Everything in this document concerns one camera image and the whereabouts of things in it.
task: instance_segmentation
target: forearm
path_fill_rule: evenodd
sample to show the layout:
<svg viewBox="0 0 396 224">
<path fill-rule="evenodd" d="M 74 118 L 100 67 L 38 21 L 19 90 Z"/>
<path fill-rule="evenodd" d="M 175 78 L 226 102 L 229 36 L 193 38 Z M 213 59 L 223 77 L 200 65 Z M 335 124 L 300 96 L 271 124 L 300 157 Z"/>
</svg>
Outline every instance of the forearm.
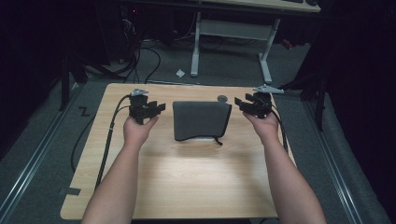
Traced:
<svg viewBox="0 0 396 224">
<path fill-rule="evenodd" d="M 82 223 L 130 223 L 137 194 L 139 146 L 124 146 L 87 206 Z"/>
<path fill-rule="evenodd" d="M 264 144 L 268 179 L 282 223 L 325 223 L 318 198 L 276 139 Z"/>
</svg>

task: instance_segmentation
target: desk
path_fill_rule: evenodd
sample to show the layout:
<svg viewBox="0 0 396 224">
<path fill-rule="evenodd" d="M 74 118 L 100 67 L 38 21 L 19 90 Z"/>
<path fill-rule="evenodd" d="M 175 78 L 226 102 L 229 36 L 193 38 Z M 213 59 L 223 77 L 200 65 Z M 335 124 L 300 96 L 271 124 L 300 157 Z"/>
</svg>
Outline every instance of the desk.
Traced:
<svg viewBox="0 0 396 224">
<path fill-rule="evenodd" d="M 293 3 L 282 0 L 203 0 L 204 3 L 222 3 L 228 5 L 236 5 L 242 7 L 258 7 L 258 8 L 271 8 L 276 10 L 291 10 L 299 12 L 320 12 L 320 7 L 311 7 L 306 2 Z M 194 51 L 192 53 L 191 61 L 191 76 L 198 76 L 199 66 L 199 40 L 200 35 L 220 35 L 237 38 L 247 38 L 255 40 L 265 40 L 266 45 L 259 54 L 259 62 L 262 67 L 262 75 L 264 82 L 267 84 L 272 83 L 270 71 L 268 69 L 267 57 L 270 48 L 274 42 L 276 31 L 279 26 L 280 19 L 275 19 L 272 26 L 268 25 L 257 25 L 257 24 L 246 24 L 240 22 L 228 22 L 228 21 L 213 21 L 213 20 L 201 20 L 201 13 L 197 13 L 197 20 L 195 26 L 195 43 Z"/>
<path fill-rule="evenodd" d="M 234 97 L 245 99 L 245 93 L 253 93 L 251 88 L 110 84 L 70 185 L 81 189 L 80 194 L 66 196 L 62 218 L 82 218 L 93 194 L 114 109 L 135 88 L 148 90 L 148 101 L 166 103 L 166 110 L 140 152 L 134 218 L 276 217 L 260 138 L 233 104 Z M 220 138 L 223 146 L 212 140 L 175 141 L 172 103 L 217 101 L 219 95 L 227 96 L 233 105 L 227 131 Z M 122 147 L 127 116 L 124 109 L 116 118 L 104 174 Z"/>
</svg>

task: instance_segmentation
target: black device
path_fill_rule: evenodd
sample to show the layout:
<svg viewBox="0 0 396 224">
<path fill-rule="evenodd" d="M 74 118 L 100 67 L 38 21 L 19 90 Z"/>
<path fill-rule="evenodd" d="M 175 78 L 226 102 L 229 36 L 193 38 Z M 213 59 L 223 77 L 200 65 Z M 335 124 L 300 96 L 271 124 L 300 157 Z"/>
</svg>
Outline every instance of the black device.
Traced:
<svg viewBox="0 0 396 224">
<path fill-rule="evenodd" d="M 148 103 L 148 97 L 145 95 L 148 91 L 135 89 L 131 92 L 129 100 L 129 116 L 134 118 L 137 123 L 143 124 L 144 119 L 151 119 L 161 114 L 165 110 L 165 104 L 157 105 L 157 101 Z"/>
<path fill-rule="evenodd" d="M 264 119 L 269 113 L 272 112 L 271 94 L 267 92 L 255 92 L 253 95 L 246 93 L 246 99 L 251 103 L 245 103 L 235 97 L 236 105 L 239 109 L 259 119 Z"/>
<path fill-rule="evenodd" d="M 315 0 L 305 0 L 305 2 L 311 7 L 315 7 L 318 4 Z"/>
</svg>

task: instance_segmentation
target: wrist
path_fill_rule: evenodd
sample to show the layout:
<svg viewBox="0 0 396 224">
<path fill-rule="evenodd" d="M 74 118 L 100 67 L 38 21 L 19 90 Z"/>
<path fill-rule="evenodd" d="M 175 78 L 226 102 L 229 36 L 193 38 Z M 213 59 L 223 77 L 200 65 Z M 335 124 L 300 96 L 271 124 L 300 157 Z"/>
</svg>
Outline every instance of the wrist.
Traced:
<svg viewBox="0 0 396 224">
<path fill-rule="evenodd" d="M 264 136 L 262 138 L 262 144 L 264 145 L 264 147 L 269 147 L 269 146 L 273 146 L 273 145 L 281 145 L 277 134 Z"/>
</svg>

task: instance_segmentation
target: black object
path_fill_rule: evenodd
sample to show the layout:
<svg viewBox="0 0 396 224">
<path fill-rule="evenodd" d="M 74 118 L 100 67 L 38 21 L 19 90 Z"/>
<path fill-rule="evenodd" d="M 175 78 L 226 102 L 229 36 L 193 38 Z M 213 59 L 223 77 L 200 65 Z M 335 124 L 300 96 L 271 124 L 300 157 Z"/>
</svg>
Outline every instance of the black object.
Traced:
<svg viewBox="0 0 396 224">
<path fill-rule="evenodd" d="M 311 7 L 315 7 L 318 5 L 318 2 L 315 0 L 305 0 L 305 2 Z"/>
<path fill-rule="evenodd" d="M 225 134 L 232 106 L 223 102 L 173 102 L 175 140 L 194 137 L 219 138 Z"/>
<path fill-rule="evenodd" d="M 131 101 L 129 116 L 139 124 L 143 124 L 144 119 L 154 118 L 165 110 L 165 104 L 157 105 L 157 101 L 148 103 L 147 95 L 133 95 L 129 99 Z"/>
<path fill-rule="evenodd" d="M 286 1 L 286 2 L 295 2 L 295 3 L 303 3 L 303 2 L 304 2 L 304 0 L 283 0 L 283 1 Z"/>
<path fill-rule="evenodd" d="M 272 112 L 270 93 L 255 92 L 253 95 L 246 93 L 245 97 L 252 103 L 242 102 L 242 100 L 235 97 L 235 104 L 239 105 L 239 109 L 245 113 L 257 116 L 259 119 L 264 119 L 266 115 Z"/>
</svg>

